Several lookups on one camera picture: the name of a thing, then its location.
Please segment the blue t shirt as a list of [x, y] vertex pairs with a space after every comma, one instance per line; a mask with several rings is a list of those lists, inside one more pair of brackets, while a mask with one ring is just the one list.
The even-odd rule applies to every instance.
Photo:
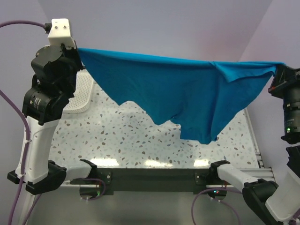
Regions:
[[209, 144], [253, 102], [275, 75], [277, 61], [201, 61], [79, 49], [81, 61], [118, 105], [132, 101], [156, 125], [181, 127], [180, 137]]

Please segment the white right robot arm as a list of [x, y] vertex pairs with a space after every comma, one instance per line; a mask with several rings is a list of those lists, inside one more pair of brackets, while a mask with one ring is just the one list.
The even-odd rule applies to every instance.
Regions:
[[255, 178], [228, 161], [212, 163], [207, 181], [227, 182], [242, 193], [247, 206], [266, 225], [300, 223], [300, 70], [286, 65], [276, 69], [268, 92], [283, 101], [284, 134], [288, 146], [271, 154], [274, 181]]

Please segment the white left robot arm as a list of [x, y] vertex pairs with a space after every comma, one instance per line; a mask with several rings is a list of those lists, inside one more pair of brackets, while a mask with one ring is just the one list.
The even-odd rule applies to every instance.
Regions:
[[31, 67], [34, 75], [21, 111], [25, 123], [23, 150], [19, 165], [7, 178], [15, 184], [25, 184], [32, 195], [54, 191], [67, 180], [94, 183], [97, 172], [92, 162], [81, 159], [63, 167], [49, 159], [55, 129], [63, 109], [74, 97], [76, 75], [84, 68], [78, 49], [64, 44], [42, 47]]

